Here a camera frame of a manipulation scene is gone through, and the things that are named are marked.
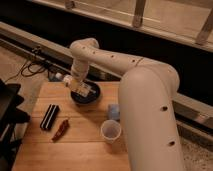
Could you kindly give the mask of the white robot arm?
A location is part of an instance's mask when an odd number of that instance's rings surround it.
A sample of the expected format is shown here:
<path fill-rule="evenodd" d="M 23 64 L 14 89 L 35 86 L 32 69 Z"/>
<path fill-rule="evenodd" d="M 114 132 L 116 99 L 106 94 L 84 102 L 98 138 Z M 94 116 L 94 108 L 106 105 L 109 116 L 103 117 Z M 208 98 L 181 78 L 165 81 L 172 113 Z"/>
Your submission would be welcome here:
<path fill-rule="evenodd" d="M 70 53 L 77 80 L 91 63 L 121 77 L 118 104 L 131 171 L 186 171 L 172 105 L 177 71 L 157 60 L 102 50 L 94 38 L 72 42 Z"/>

